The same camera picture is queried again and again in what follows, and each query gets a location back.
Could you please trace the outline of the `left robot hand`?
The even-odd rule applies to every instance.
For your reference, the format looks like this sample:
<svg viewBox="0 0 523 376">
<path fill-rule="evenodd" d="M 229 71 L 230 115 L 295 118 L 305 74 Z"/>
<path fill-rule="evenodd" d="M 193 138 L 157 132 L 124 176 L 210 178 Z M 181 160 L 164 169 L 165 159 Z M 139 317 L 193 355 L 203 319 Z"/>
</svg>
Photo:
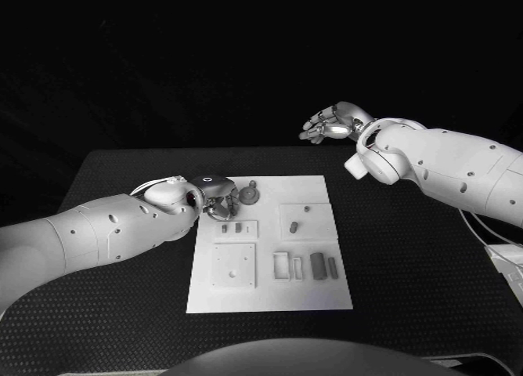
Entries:
<svg viewBox="0 0 523 376">
<path fill-rule="evenodd" d="M 239 211 L 239 190 L 235 182 L 217 175 L 196 177 L 191 184 L 203 197 L 203 213 L 217 221 L 230 221 Z"/>
</svg>

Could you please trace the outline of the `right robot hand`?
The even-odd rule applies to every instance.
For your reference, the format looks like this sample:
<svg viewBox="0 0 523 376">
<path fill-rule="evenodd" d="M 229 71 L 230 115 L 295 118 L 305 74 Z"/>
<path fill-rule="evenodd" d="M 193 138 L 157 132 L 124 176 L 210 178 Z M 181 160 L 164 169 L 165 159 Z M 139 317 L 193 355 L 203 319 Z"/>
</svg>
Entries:
<svg viewBox="0 0 523 376">
<path fill-rule="evenodd" d="M 349 138 L 357 141 L 360 133 L 373 121 L 375 118 L 357 105 L 340 101 L 310 117 L 298 138 L 313 144 L 320 144 L 324 139 Z"/>
</svg>

